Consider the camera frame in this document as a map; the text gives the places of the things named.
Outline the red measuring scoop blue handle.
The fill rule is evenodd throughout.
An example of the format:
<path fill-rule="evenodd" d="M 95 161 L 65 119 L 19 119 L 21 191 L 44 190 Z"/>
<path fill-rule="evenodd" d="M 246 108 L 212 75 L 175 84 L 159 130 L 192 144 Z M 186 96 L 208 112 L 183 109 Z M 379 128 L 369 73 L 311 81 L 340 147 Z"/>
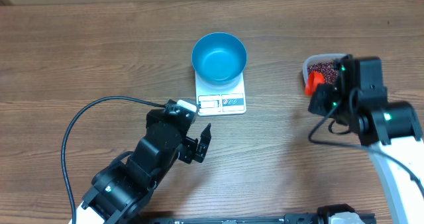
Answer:
<path fill-rule="evenodd" d="M 316 71 L 312 71 L 307 79 L 307 82 L 305 84 L 305 94 L 308 96 L 312 96 L 318 85 L 325 83 L 325 78 L 324 75 L 316 72 Z"/>

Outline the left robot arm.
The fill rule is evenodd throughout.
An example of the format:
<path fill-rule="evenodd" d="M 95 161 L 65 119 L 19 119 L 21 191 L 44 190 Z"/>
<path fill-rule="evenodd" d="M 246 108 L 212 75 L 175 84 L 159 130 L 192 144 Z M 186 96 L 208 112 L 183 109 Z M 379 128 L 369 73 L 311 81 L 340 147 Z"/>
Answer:
<path fill-rule="evenodd" d="M 206 126 L 199 139 L 187 136 L 196 114 L 184 108 L 153 109 L 146 134 L 131 152 L 122 153 L 91 181 L 72 223 L 128 223 L 150 201 L 174 162 L 204 161 L 211 141 Z"/>

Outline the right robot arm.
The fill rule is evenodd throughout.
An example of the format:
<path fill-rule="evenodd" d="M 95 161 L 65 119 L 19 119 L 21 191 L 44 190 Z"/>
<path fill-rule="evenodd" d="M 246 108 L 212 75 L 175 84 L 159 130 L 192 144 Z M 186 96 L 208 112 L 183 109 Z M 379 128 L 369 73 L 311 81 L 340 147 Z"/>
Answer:
<path fill-rule="evenodd" d="M 378 57 L 320 54 L 303 64 L 309 112 L 358 135 L 382 183 L 393 223 L 423 222 L 423 129 L 413 106 L 388 101 Z"/>

